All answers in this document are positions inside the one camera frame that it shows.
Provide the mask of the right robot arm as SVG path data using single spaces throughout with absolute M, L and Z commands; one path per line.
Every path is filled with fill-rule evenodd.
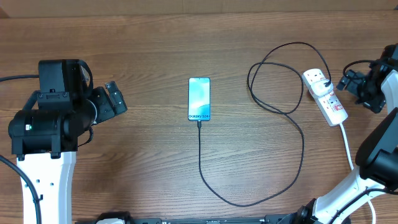
M 367 75 L 345 66 L 336 89 L 349 91 L 373 113 L 386 109 L 387 116 L 358 148 L 348 176 L 280 223 L 350 223 L 349 216 L 373 198 L 397 194 L 397 45 L 367 63 Z

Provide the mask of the white charger plug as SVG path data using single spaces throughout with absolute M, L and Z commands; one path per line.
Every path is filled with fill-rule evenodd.
M 320 80 L 310 85 L 312 96 L 315 98 L 323 97 L 333 90 L 333 84 L 328 80 Z

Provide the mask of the blue Galaxy smartphone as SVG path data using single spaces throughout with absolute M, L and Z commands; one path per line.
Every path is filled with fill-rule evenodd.
M 188 80 L 188 119 L 211 119 L 211 82 L 208 77 L 191 77 Z

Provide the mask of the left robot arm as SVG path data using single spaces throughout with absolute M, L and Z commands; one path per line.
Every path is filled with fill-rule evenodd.
M 78 138 L 93 126 L 127 111 L 114 81 L 93 86 L 79 59 L 41 60 L 40 88 L 8 126 L 21 178 L 24 223 L 71 223 L 72 179 Z

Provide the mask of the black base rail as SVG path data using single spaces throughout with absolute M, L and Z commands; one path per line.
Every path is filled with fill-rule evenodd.
M 265 215 L 254 218 L 188 218 L 188 219 L 160 219 L 160 218 L 132 218 L 134 224 L 277 224 L 294 223 L 295 213 Z

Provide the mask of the white power strip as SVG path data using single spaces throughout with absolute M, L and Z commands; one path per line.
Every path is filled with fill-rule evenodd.
M 312 93 L 310 85 L 312 83 L 318 82 L 320 80 L 328 80 L 325 78 L 322 71 L 318 68 L 313 68 L 305 71 L 302 75 L 302 79 L 304 84 L 308 88 L 311 96 Z M 329 126 L 340 125 L 348 118 L 347 112 L 343 108 L 343 105 L 341 104 L 333 90 L 323 97 L 313 97 L 313 99 L 318 105 L 320 111 L 322 112 L 322 115 L 325 117 Z

